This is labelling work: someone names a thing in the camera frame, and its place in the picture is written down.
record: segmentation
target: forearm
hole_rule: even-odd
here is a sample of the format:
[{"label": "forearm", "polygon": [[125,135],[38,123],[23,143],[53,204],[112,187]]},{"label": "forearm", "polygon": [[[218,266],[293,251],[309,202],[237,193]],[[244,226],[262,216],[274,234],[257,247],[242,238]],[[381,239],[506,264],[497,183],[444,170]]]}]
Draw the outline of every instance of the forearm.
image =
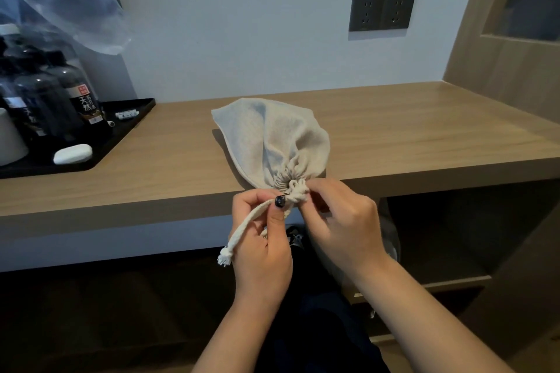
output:
[{"label": "forearm", "polygon": [[354,283],[418,372],[512,372],[403,267],[389,257],[381,264],[356,275]]},{"label": "forearm", "polygon": [[234,302],[192,373],[252,372],[273,319],[274,313]]}]

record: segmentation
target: black nail polish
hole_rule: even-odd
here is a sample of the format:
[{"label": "black nail polish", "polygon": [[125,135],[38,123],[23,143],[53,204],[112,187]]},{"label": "black nail polish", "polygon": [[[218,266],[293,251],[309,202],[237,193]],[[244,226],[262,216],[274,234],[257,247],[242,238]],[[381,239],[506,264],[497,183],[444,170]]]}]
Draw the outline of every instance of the black nail polish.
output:
[{"label": "black nail polish", "polygon": [[274,204],[275,204],[278,208],[283,208],[284,205],[286,205],[286,197],[285,197],[285,195],[276,196],[276,199],[274,200]]}]

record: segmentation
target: dark pants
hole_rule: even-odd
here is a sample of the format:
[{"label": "dark pants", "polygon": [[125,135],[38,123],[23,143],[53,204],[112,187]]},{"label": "dark pants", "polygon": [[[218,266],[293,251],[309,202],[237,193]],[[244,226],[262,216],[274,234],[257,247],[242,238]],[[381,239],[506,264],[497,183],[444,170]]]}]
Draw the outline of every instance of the dark pants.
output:
[{"label": "dark pants", "polygon": [[307,236],[292,245],[293,276],[262,345],[255,372],[389,373]]}]

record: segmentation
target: white cup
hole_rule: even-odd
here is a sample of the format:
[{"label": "white cup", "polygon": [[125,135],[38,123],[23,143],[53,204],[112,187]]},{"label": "white cup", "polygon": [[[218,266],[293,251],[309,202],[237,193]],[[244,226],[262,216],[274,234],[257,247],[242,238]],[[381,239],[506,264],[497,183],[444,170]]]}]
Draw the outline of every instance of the white cup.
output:
[{"label": "white cup", "polygon": [[0,166],[13,163],[29,153],[8,111],[0,108]]}]

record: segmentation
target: white soap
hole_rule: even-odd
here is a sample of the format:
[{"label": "white soap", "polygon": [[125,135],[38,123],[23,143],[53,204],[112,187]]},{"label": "white soap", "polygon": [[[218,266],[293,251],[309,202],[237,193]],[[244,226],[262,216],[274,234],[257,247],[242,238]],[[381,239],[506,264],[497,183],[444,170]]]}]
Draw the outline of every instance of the white soap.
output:
[{"label": "white soap", "polygon": [[82,163],[91,158],[93,153],[90,145],[82,143],[81,145],[65,147],[64,149],[56,151],[52,162],[57,165]]}]

